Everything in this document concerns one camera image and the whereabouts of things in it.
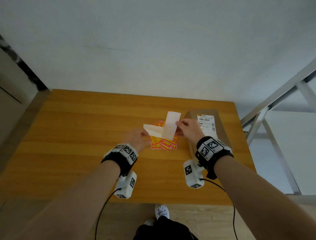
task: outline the white paper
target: white paper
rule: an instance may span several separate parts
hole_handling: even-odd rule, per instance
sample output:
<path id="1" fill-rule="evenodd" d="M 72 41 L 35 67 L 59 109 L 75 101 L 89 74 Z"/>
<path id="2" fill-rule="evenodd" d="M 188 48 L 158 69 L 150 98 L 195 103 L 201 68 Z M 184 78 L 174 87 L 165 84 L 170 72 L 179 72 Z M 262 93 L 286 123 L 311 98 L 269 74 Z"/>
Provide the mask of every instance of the white paper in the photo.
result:
<path id="1" fill-rule="evenodd" d="M 179 121 L 180 116 L 179 112 L 168 112 L 164 127 L 144 124 L 144 129 L 150 136 L 173 140 L 177 130 L 176 121 Z"/>
<path id="2" fill-rule="evenodd" d="M 214 116 L 198 114 L 197 120 L 205 136 L 217 138 Z"/>

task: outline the person's left hand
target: person's left hand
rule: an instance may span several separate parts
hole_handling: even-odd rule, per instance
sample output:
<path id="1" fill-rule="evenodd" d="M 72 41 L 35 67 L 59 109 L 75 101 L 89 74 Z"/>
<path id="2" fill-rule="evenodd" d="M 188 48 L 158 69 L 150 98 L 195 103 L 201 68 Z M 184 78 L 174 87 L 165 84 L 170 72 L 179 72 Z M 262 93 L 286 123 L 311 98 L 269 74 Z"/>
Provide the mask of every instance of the person's left hand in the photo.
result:
<path id="1" fill-rule="evenodd" d="M 144 128 L 137 128 L 125 136 L 123 143 L 129 143 L 138 153 L 140 153 L 146 146 L 151 144 L 149 139 L 143 137 L 150 137 L 149 133 Z"/>

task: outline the hand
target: hand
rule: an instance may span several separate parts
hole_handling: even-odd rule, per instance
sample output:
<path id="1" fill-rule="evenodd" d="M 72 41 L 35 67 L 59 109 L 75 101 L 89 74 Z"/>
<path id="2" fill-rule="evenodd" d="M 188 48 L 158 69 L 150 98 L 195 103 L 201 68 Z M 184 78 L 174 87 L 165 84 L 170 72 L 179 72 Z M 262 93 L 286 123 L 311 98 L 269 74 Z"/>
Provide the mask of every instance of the hand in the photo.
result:
<path id="1" fill-rule="evenodd" d="M 137 153 L 140 153 L 147 145 L 151 144 L 151 141 L 144 139 L 143 136 L 150 137 L 144 128 L 134 129 L 125 136 L 123 143 L 129 143 Z"/>
<path id="2" fill-rule="evenodd" d="M 205 137 L 205 135 L 202 132 L 202 129 L 200 127 L 200 124 L 198 123 L 198 120 L 196 120 L 196 119 L 185 118 L 185 119 L 182 119 L 180 121 L 177 121 L 176 125 L 178 127 L 177 127 L 175 134 L 177 136 L 186 137 L 195 146 L 197 145 L 198 141 L 202 137 Z"/>

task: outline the white shoe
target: white shoe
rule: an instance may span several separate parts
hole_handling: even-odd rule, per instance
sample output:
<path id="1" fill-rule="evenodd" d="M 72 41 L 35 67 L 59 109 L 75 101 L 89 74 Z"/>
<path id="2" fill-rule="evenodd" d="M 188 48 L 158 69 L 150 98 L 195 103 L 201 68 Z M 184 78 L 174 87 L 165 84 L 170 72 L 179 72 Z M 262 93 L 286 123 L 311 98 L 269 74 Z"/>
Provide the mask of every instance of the white shoe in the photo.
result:
<path id="1" fill-rule="evenodd" d="M 163 205 L 156 204 L 156 206 L 155 206 L 155 214 L 156 214 L 157 220 L 161 216 L 165 216 L 166 218 L 169 219 L 169 210 L 166 207 L 166 205 L 164 205 L 164 204 Z"/>
<path id="2" fill-rule="evenodd" d="M 144 224 L 147 226 L 153 226 L 155 221 L 156 221 L 156 219 L 152 218 L 152 219 L 147 220 Z"/>

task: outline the folded paper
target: folded paper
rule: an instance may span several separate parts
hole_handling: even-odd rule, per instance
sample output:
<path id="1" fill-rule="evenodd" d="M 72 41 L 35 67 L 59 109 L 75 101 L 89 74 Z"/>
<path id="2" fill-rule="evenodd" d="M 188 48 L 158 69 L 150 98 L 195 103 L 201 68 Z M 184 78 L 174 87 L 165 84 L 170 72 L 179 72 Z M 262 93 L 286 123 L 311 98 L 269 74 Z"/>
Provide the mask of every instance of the folded paper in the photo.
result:
<path id="1" fill-rule="evenodd" d="M 168 112 L 164 127 L 144 124 L 144 129 L 150 136 L 173 140 L 177 130 L 176 121 L 179 121 L 180 116 L 179 112 Z"/>

